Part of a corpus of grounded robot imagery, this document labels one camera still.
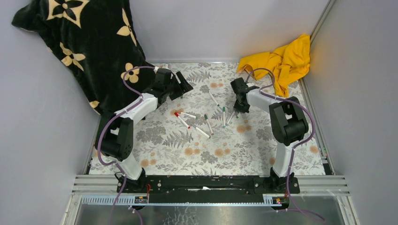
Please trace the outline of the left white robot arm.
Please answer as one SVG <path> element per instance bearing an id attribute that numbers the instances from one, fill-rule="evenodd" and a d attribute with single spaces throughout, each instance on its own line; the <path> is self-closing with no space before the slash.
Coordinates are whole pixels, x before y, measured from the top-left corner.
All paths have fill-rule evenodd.
<path id="1" fill-rule="evenodd" d="M 101 115 L 95 142 L 98 157 L 105 156 L 111 160 L 110 164 L 116 164 L 122 175 L 129 179 L 127 185 L 135 193 L 144 190 L 146 181 L 141 177 L 143 168 L 132 153 L 134 127 L 167 98 L 174 100 L 193 89 L 180 71 L 173 73 L 167 68 L 153 69 L 154 82 L 139 92 L 134 102 L 119 111 Z"/>

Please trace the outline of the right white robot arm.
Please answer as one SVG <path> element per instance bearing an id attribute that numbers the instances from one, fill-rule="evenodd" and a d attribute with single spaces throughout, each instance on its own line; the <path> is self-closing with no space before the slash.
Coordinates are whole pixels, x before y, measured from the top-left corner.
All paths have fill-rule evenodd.
<path id="1" fill-rule="evenodd" d="M 288 186 L 287 179 L 293 177 L 294 148 L 309 131 L 305 108 L 296 97 L 285 99 L 267 94 L 257 86 L 248 86 L 241 77 L 230 84 L 236 95 L 234 109 L 237 112 L 248 113 L 249 108 L 255 106 L 269 113 L 272 134 L 278 142 L 269 187 L 273 192 L 281 193 Z"/>

